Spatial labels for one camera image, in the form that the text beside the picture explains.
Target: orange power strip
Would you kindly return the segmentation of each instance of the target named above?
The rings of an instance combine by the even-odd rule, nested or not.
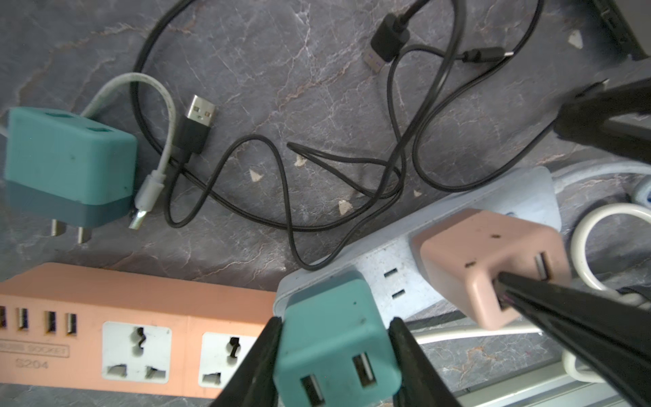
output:
[[[213,399],[274,298],[46,263],[0,283],[0,382]]]

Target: charging cable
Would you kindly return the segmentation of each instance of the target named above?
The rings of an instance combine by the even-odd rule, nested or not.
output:
[[[138,72],[128,72],[127,74],[116,76],[108,81],[99,92],[97,92],[88,106],[81,112],[81,116],[92,118],[97,114],[97,112],[99,112],[100,108],[106,104],[107,99],[118,87],[132,82],[142,82],[151,85],[163,96],[165,105],[167,106],[168,119],[167,138],[165,140],[163,152],[161,153],[160,161],[158,162],[158,167],[147,175],[143,185],[135,196],[135,207],[138,209],[138,212],[133,217],[129,228],[138,229],[142,224],[145,215],[153,209],[158,197],[165,187],[165,170],[167,169],[167,163],[172,154],[174,134],[176,133],[176,107],[174,106],[172,96],[162,83],[151,76]]]

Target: black cable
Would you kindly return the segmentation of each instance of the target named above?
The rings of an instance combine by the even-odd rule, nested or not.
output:
[[[140,49],[140,52],[138,53],[138,57],[136,58],[135,65],[133,67],[134,72],[142,72],[143,68],[145,66],[145,63],[147,59],[149,58],[149,55],[151,54],[151,51],[156,44],[156,41],[158,41],[158,38],[160,35],[164,32],[165,28],[172,22],[173,19],[175,19],[183,10],[185,10],[190,4],[194,3],[196,0],[181,0],[177,4],[175,4],[170,10],[168,10],[161,18],[160,20],[156,23],[154,26],[153,30],[149,33],[147,36],[147,39],[145,40],[145,43],[143,44],[143,47]],[[145,117],[142,112],[142,108],[140,106],[140,101],[139,101],[139,83],[134,82],[131,84],[130,87],[130,96],[131,96],[131,104],[132,104],[132,109],[133,109],[133,115],[135,116],[136,122],[138,123],[138,127],[140,127],[140,130],[143,133],[143,136],[145,139],[149,142],[149,144],[156,150],[158,154],[161,154],[163,151],[163,146],[156,140],[154,135],[151,132],[151,129],[149,128],[149,125],[147,124]],[[178,172],[179,175],[183,174],[190,182],[192,182],[196,187],[201,189],[202,191],[207,190],[207,185],[202,182],[194,173],[192,173],[190,170],[186,169],[183,163],[180,163],[178,160],[175,158],[170,159],[170,165],[174,168],[174,178],[178,180],[178,175],[176,173]],[[406,172],[406,157],[404,155],[404,152],[402,153],[402,160],[401,160],[401,173]],[[247,212],[235,204],[231,203],[230,201],[226,200],[224,197],[220,196],[217,194],[215,191],[212,191],[211,189],[208,189],[208,196],[211,198],[215,199],[219,204],[222,204],[225,208],[229,209],[230,211],[234,212],[235,214],[238,214],[239,216],[248,219],[250,221],[253,221],[255,223],[259,223],[261,225],[273,227],[276,229],[286,229],[287,224],[285,222],[278,222],[274,221],[272,219],[266,219],[261,216],[258,216],[256,214],[252,214],[250,212]],[[346,214],[345,216],[342,216],[341,218],[338,218],[335,221],[332,221],[330,223],[326,223],[324,225],[307,225],[307,226],[302,226],[302,225],[294,225],[294,230],[297,232],[324,232],[324,231],[330,231],[336,227],[339,227],[353,219],[355,219],[357,216],[360,216],[365,210],[360,210],[356,209],[349,214]],[[175,227],[176,222],[174,222],[171,219],[171,215],[169,213],[166,213],[166,220],[168,220],[168,224],[170,226]]]
[[[414,14],[418,13],[418,11],[421,10],[423,6],[425,6],[427,3],[429,3],[430,0],[416,0],[414,1],[411,6],[405,11],[403,14],[401,14],[398,17],[399,22],[402,25],[407,25],[409,23],[409,20],[414,16]]]
[[[520,153],[518,153],[515,157],[513,157],[510,161],[508,161],[506,164],[504,164],[502,167],[496,169],[494,172],[490,173],[489,175],[485,176],[484,178],[481,178],[480,180],[464,184],[464,185],[459,185],[459,186],[449,186],[445,185],[439,182],[436,182],[435,180],[431,179],[425,171],[422,169],[421,163],[420,163],[420,157],[419,157],[419,148],[421,145],[421,139],[422,139],[422,134],[424,132],[424,128],[432,121],[436,115],[438,115],[443,109],[445,109],[453,100],[457,99],[460,95],[462,95],[464,92],[468,91],[471,87],[474,87],[475,85],[478,85],[479,83],[482,83],[489,77],[493,76],[496,74],[500,69],[504,68],[504,66],[511,61],[513,57],[515,57],[521,50],[522,48],[526,45],[526,43],[529,41],[531,35],[533,34],[534,30],[536,29],[538,22],[540,21],[540,17],[542,15],[542,10],[544,8],[545,1],[544,0],[538,0],[538,3],[536,5],[536,10],[534,11],[533,17],[531,19],[531,23],[529,24],[529,27],[527,28],[527,31],[525,34],[522,36],[520,41],[516,44],[516,46],[513,49],[513,56],[509,58],[504,58],[502,61],[498,62],[491,68],[489,68],[487,71],[483,72],[479,76],[475,77],[474,79],[468,81],[467,83],[464,83],[461,87],[456,89],[454,92],[449,94],[443,101],[438,104],[427,116],[427,118],[423,122],[423,127],[422,130],[414,137],[414,142],[412,146],[412,151],[411,151],[411,161],[413,163],[413,166],[420,176],[420,178],[425,181],[429,186],[438,189],[440,191],[444,192],[463,192],[463,191],[469,191],[471,189],[479,188],[481,186],[484,186],[497,178],[498,176],[504,174],[507,172],[509,169],[513,168],[515,164],[517,164],[522,158],[524,158],[541,140],[549,133],[549,131],[553,127],[553,123],[550,123],[547,125],[542,132],[540,132],[525,148],[522,149]],[[400,55],[393,61],[391,64],[391,69],[389,71],[389,77],[388,77],[388,84],[387,84],[387,93],[389,93],[389,89],[392,89],[393,87],[393,77],[395,75],[395,70],[400,63],[400,60],[407,55],[409,52],[413,51],[424,51],[428,53],[433,53],[435,55],[438,55],[436,52],[433,50],[429,49],[427,46],[407,46],[405,47],[401,52]],[[394,110],[393,107],[393,97],[389,98],[389,118],[391,119],[391,124],[394,128],[398,126],[397,120],[395,117],[395,112],[392,113]]]
[[[134,70],[136,72],[141,72],[143,69],[143,66],[145,65],[145,61],[150,54],[156,40],[160,36],[160,34],[163,32],[167,24],[173,18],[178,15],[183,9],[185,9],[189,4],[191,4],[194,0],[182,0],[179,2],[177,5],[175,5],[168,13],[166,13],[162,19],[156,24],[154,30],[150,33],[148,36],[147,40],[145,41],[145,44],[143,45],[143,48],[141,49],[141,52],[139,53],[137,62],[135,64]],[[374,206],[380,199],[386,199],[388,196],[391,196],[391,192],[394,192],[393,196],[391,199],[389,199],[389,202],[385,203],[383,206],[381,206],[379,209],[373,211],[370,215],[362,219],[360,222],[358,222],[354,227],[352,227],[344,239],[340,242],[340,244],[333,250],[333,252],[326,257],[324,260],[317,264],[307,264],[303,262],[301,257],[298,254],[298,251],[296,249],[296,242],[294,240],[294,231],[302,231],[301,229],[312,229],[312,230],[305,230],[305,231],[315,231],[315,227],[295,227],[292,223],[291,219],[291,206],[290,206],[290,201],[289,201],[289,192],[288,192],[288,187],[287,187],[287,182],[286,182],[286,175],[284,171],[284,167],[282,164],[282,161],[280,159],[280,154],[278,153],[277,148],[273,146],[273,143],[267,139],[266,137],[260,136],[260,135],[250,135],[250,136],[245,136],[240,139],[238,139],[233,145],[231,145],[227,151],[224,153],[222,156],[218,166],[215,168],[215,171],[213,172],[212,176],[210,177],[208,181],[208,185],[203,184],[197,177],[189,173],[189,171],[185,170],[184,166],[182,163],[178,163],[176,160],[171,160],[172,165],[175,167],[176,171],[174,172],[173,175],[173,181],[176,182],[178,180],[178,177],[180,174],[184,173],[190,179],[195,185],[199,186],[203,192],[200,198],[200,201],[195,205],[195,207],[192,209],[190,214],[186,216],[186,219],[193,218],[196,216],[197,212],[199,209],[201,209],[201,205],[209,195],[214,195],[213,197],[217,199],[220,203],[225,205],[227,208],[232,209],[235,213],[240,214],[241,216],[251,219],[254,221],[257,221],[258,223],[262,224],[268,224],[268,225],[273,225],[274,227],[277,227],[277,225],[282,225],[285,226],[287,229],[289,241],[290,241],[290,248],[292,251],[292,254],[296,260],[296,262],[304,269],[306,270],[318,270],[326,265],[328,265],[330,262],[332,262],[335,257],[341,252],[341,250],[344,248],[344,246],[350,241],[350,238],[353,236],[353,234],[358,231],[362,226],[364,226],[366,223],[368,223],[370,220],[375,219],[378,217],[380,214],[384,213],[391,205],[393,205],[397,200],[400,198],[402,195],[402,186],[404,185],[404,180],[405,180],[405,166],[406,166],[406,160],[404,156],[404,149],[409,142],[409,140],[415,135],[415,131],[420,128],[419,122],[425,117],[427,114],[428,110],[431,109],[432,105],[436,101],[436,98],[440,95],[441,90],[445,84],[445,81],[448,77],[448,74],[452,68],[452,63],[454,62],[456,56],[457,56],[457,51],[459,44],[461,42],[461,38],[463,36],[464,28],[465,28],[465,0],[452,0],[452,5],[454,8],[454,24],[452,26],[452,34],[450,36],[450,43],[448,45],[448,48],[444,54],[443,61],[441,62],[441,66],[439,67],[439,70],[437,71],[437,74],[434,78],[434,81],[432,83],[432,86],[430,87],[430,90],[428,91],[423,103],[421,104],[421,107],[419,108],[418,112],[414,116],[413,120],[409,124],[407,130],[405,131],[404,135],[400,135],[400,132],[396,132],[396,140],[398,141],[397,145],[393,149],[391,156],[387,161],[382,161],[382,160],[375,160],[375,159],[353,159],[353,158],[343,158],[340,156],[335,156],[333,154],[326,154],[323,152],[319,152],[317,150],[311,149],[309,147],[304,147],[296,144],[289,145],[289,147],[292,150],[295,151],[301,151],[305,153],[304,157],[306,157],[309,160],[312,160],[316,162],[318,165],[321,165],[323,168],[328,169],[331,171],[333,174],[337,175],[340,179],[345,181],[347,184],[353,186],[356,190],[364,193],[365,195],[369,196],[370,199],[360,208],[358,208],[355,211],[355,216],[358,216],[359,214],[367,211],[370,209],[372,206]],[[143,131],[143,134],[145,134],[146,139],[149,141],[152,146],[157,151],[161,151],[161,146],[160,144],[156,141],[156,139],[153,137],[151,134],[151,131],[149,130],[145,118],[143,117],[140,105],[139,105],[139,100],[138,100],[138,86],[136,84],[132,85],[131,87],[131,96],[132,96],[132,106],[133,106],[133,112],[134,115],[136,116],[138,125],[141,127],[141,130]],[[240,210],[230,202],[226,201],[224,198],[220,197],[218,194],[214,193],[212,191],[212,186],[217,180],[217,177],[219,176],[224,164],[226,163],[226,160],[228,157],[232,154],[232,152],[237,148],[238,146],[252,140],[257,140],[265,143],[273,152],[277,165],[279,167],[279,172],[281,174],[281,182],[283,184],[283,201],[284,201],[284,207],[285,207],[285,216],[286,216],[286,223],[283,225],[278,222],[274,221],[269,221],[268,219],[260,218],[254,214],[250,214],[249,212]],[[380,179],[380,185],[376,189],[375,192],[371,192],[356,183],[352,182],[348,177],[345,177],[343,174],[335,170],[334,168],[328,166],[327,164],[323,163],[322,161],[318,160],[316,157],[321,157],[325,158],[328,160],[337,160],[341,162],[364,162],[364,163],[375,163],[375,164],[380,164],[380,165],[385,165],[385,170],[383,172],[382,178]],[[401,160],[401,171],[398,171],[397,168],[395,167],[397,161],[399,158],[402,158]],[[394,172],[396,175],[398,175],[398,183],[396,186],[387,194],[384,193],[387,184],[389,182],[389,179],[391,177],[391,173]],[[171,191],[168,191],[166,195],[167,199],[166,200],[171,200]],[[345,223],[346,221],[352,219],[353,217],[348,216],[344,218],[340,218],[336,222],[330,223],[327,227],[336,227],[332,225],[340,225]],[[174,224],[183,224],[186,219],[182,220],[181,222],[174,222],[171,219],[171,216],[166,214],[166,219],[170,221],[171,223]]]
[[[163,32],[165,27],[169,24],[173,18],[176,17],[183,9],[185,9],[189,4],[192,4],[194,0],[182,0],[181,2],[177,3],[168,13],[166,13],[162,19],[157,23],[156,27],[154,30],[150,33],[148,36],[145,44],[143,45],[143,48],[141,49],[141,52],[138,56],[137,62],[134,67],[134,71],[136,72],[141,72],[143,69],[143,66],[145,65],[145,61],[147,57],[149,56],[156,40],[160,36],[160,34]],[[425,4],[427,3],[427,0],[417,0],[412,4],[412,6],[407,10],[407,12],[403,15],[401,15],[401,19],[404,18],[404,22],[406,23],[420,8],[422,8]],[[393,61],[393,64],[391,66],[391,70],[389,71],[389,79],[388,79],[388,86],[387,86],[387,99],[388,99],[388,104],[389,104],[389,116],[391,119],[391,125],[394,130],[394,134],[396,136],[396,140],[398,141],[397,146],[392,151],[392,154],[390,158],[387,161],[383,160],[377,160],[377,159],[372,159],[372,158],[346,158],[342,156],[336,156],[334,154],[328,154],[325,152],[321,152],[319,150],[315,150],[313,148],[301,146],[295,143],[289,143],[288,148],[296,152],[297,154],[302,155],[303,157],[307,158],[308,160],[316,163],[317,165],[321,166],[322,168],[326,169],[327,171],[333,173],[335,176],[337,176],[339,179],[347,183],[349,186],[354,188],[355,190],[359,191],[360,193],[366,195],[367,197],[370,197],[369,201],[367,201],[362,207],[358,208],[357,210],[353,211],[351,214],[344,216],[334,222],[325,224],[325,225],[317,225],[317,226],[294,226],[291,221],[291,213],[290,213],[290,205],[289,205],[289,198],[288,198],[288,188],[286,188],[286,177],[284,173],[284,167],[282,166],[282,162],[279,160],[279,154],[277,152],[277,149],[273,146],[271,141],[267,139],[266,137],[259,136],[259,135],[252,135],[252,136],[247,136],[243,137],[239,140],[237,140],[225,153],[225,155],[222,157],[222,160],[220,163],[225,163],[225,160],[228,158],[228,156],[232,153],[232,151],[252,140],[258,140],[262,141],[267,146],[270,146],[272,149],[272,152],[274,153],[274,156],[276,157],[277,160],[277,165],[279,166],[279,171],[281,172],[281,180],[283,180],[283,196],[284,196],[284,205],[285,205],[285,212],[286,212],[286,222],[281,223],[277,221],[273,221],[270,219],[265,219],[259,216],[256,216],[254,214],[251,214],[249,212],[246,212],[245,210],[242,210],[235,206],[234,204],[228,202],[226,199],[222,198],[220,195],[212,191],[212,186],[216,182],[217,177],[219,176],[219,173],[221,172],[221,168],[223,164],[218,165],[217,168],[215,168],[215,171],[213,172],[213,175],[210,177],[210,181],[208,185],[203,184],[194,174],[192,174],[190,171],[186,170],[182,164],[179,164],[176,160],[171,160],[171,164],[175,167],[175,172],[172,177],[172,182],[173,184],[178,180],[178,177],[181,174],[184,174],[192,183],[194,183],[196,186],[198,186],[202,190],[202,196],[195,205],[195,207],[192,209],[190,214],[186,216],[185,219],[183,219],[181,222],[174,222],[171,219],[171,215],[169,213],[169,202],[171,201],[171,195],[172,195],[172,188],[169,189],[167,195],[166,195],[166,220],[173,226],[173,227],[182,227],[184,225],[187,225],[187,223],[198,213],[198,211],[201,209],[201,206],[203,202],[206,200],[207,196],[210,196],[217,200],[219,203],[227,207],[228,209],[232,210],[233,212],[243,216],[246,219],[249,219],[251,221],[255,221],[257,223],[267,225],[270,227],[275,227],[278,229],[287,229],[289,239],[290,239],[290,247],[292,250],[292,254],[294,255],[295,259],[297,262],[306,270],[317,270],[327,264],[329,264],[341,251],[341,249],[347,244],[348,240],[352,237],[352,234],[359,230],[364,224],[369,222],[371,219],[376,218],[379,216],[381,213],[386,211],[393,203],[395,203],[401,196],[403,192],[403,187],[404,187],[404,181],[405,181],[405,176],[406,176],[406,160],[404,156],[404,149],[407,143],[414,138],[414,146],[413,146],[413,163],[414,166],[421,178],[424,179],[425,182],[427,182],[429,185],[433,186],[434,188],[441,189],[444,191],[460,191],[460,190],[468,190],[468,189],[473,189],[477,188],[481,185],[484,185],[485,183],[489,182],[490,180],[496,178],[497,176],[503,174],[506,172],[508,169],[513,167],[518,161],[524,157],[537,143],[542,140],[542,138],[545,136],[545,134],[548,133],[548,131],[551,129],[551,125],[547,126],[546,129],[536,136],[534,140],[527,145],[516,157],[511,159],[506,165],[502,166],[500,169],[496,170],[496,172],[490,174],[489,176],[483,178],[482,180],[476,181],[472,184],[468,184],[466,186],[458,186],[458,187],[450,187],[450,186],[445,186],[442,184],[438,184],[434,182],[433,180],[427,178],[427,175],[424,174],[422,169],[420,168],[420,163],[419,163],[419,158],[418,158],[418,146],[420,144],[420,140],[422,137],[422,134],[425,130],[425,128],[428,126],[428,124],[432,121],[432,119],[440,113],[442,109],[447,107],[455,98],[459,97],[459,95],[463,94],[465,91],[470,89],[472,86],[475,86],[478,83],[481,83],[485,79],[488,79],[490,76],[492,76],[494,73],[499,71],[509,60],[510,58],[505,58],[499,63],[497,63],[495,66],[491,67],[489,70],[486,72],[482,73],[478,77],[472,79],[471,81],[467,82],[460,88],[456,89],[452,94],[447,96],[441,103],[439,103],[437,106],[434,106],[434,102],[436,101],[437,97],[440,95],[440,92],[442,90],[442,87],[445,83],[445,80],[448,76],[448,73],[450,72],[452,62],[455,59],[464,59],[464,54],[457,54],[457,49],[459,45],[459,41],[461,38],[461,35],[463,33],[464,29],[464,24],[465,24],[465,3],[463,1],[454,1],[453,0],[453,6],[454,6],[454,11],[455,11],[455,21],[453,25],[453,33],[451,36],[450,44],[447,48],[446,51],[440,50],[438,48],[432,47],[432,46],[426,46],[426,45],[415,45],[415,46],[410,46],[410,47],[405,47],[403,51],[400,53],[400,55]],[[539,0],[538,5],[536,7],[536,12],[534,13],[534,17],[532,19],[532,22],[527,29],[527,32],[523,36],[523,38],[520,40],[518,45],[514,48],[514,55],[526,44],[528,41],[529,37],[531,36],[531,33],[534,31],[536,24],[538,23],[538,20],[540,19],[540,14],[542,11],[542,7],[544,5],[544,0]],[[400,129],[397,124],[397,119],[395,115],[395,107],[393,105],[393,80],[395,76],[395,70],[400,62],[400,60],[409,52],[412,51],[424,51],[428,53],[433,53],[435,55],[439,55],[443,57],[443,62],[441,63],[441,66],[439,67],[439,70],[437,72],[436,78],[434,82],[432,83],[432,86],[430,87],[430,90],[428,91],[428,94],[426,95],[425,99],[423,100],[423,103],[421,104],[418,112],[414,115],[414,118],[410,122],[407,130],[404,132],[404,134],[400,134]],[[141,130],[143,131],[143,134],[145,135],[146,139],[148,142],[160,153],[162,151],[162,146],[156,141],[156,139],[153,137],[151,134],[151,131],[149,130],[149,127],[147,123],[145,122],[145,119],[142,115],[141,108],[139,106],[139,101],[138,101],[138,84],[133,84],[132,85],[132,105],[133,105],[133,112],[134,115],[136,116],[136,119],[138,121],[139,126],[141,127]],[[397,163],[398,157],[401,157],[401,168],[398,170],[395,165]],[[382,178],[380,180],[380,185],[375,191],[366,189],[359,184],[355,183],[354,181],[350,180],[347,176],[342,174],[340,171],[336,170],[332,166],[324,163],[323,161],[319,160],[318,158],[324,158],[326,160],[334,160],[334,161],[339,161],[339,162],[345,162],[345,163],[372,163],[372,164],[377,164],[377,165],[382,165],[385,167],[385,170],[383,172]],[[395,173],[396,176],[398,177],[398,182],[395,184],[393,188],[391,188],[388,192],[385,192],[385,189],[387,187],[387,184],[389,182],[389,178],[391,176],[391,173]],[[298,251],[296,250],[296,243],[294,241],[294,231],[299,231],[299,232],[316,232],[316,231],[327,231],[330,229],[333,229],[335,227],[338,227],[353,218],[356,218],[357,216],[361,215],[363,212],[366,212],[369,208],[371,208],[373,205],[375,205],[380,199],[389,199],[387,203],[385,203],[382,207],[377,209],[376,211],[372,212],[371,215],[367,216],[365,219],[360,221],[358,224],[356,224],[349,232],[348,234],[344,237],[343,241],[337,246],[337,248],[328,256],[324,261],[318,263],[318,264],[306,264],[300,259],[300,256],[298,255]]]

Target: black device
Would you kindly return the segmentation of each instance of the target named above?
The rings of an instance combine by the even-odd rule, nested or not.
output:
[[[561,106],[554,122],[559,138],[651,163],[651,124],[634,119],[651,114],[651,78],[595,90]]]
[[[635,61],[651,55],[651,1],[592,0],[624,52]]]

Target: usb-a connector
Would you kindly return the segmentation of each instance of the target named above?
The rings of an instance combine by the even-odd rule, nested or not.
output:
[[[180,161],[186,163],[192,154],[201,154],[217,113],[217,106],[195,95],[174,138],[174,146],[182,150]]]
[[[210,127],[212,122],[215,120],[216,111],[217,106],[204,98],[195,95],[190,104],[190,108],[187,110],[186,117],[197,123],[203,124],[204,126]]]

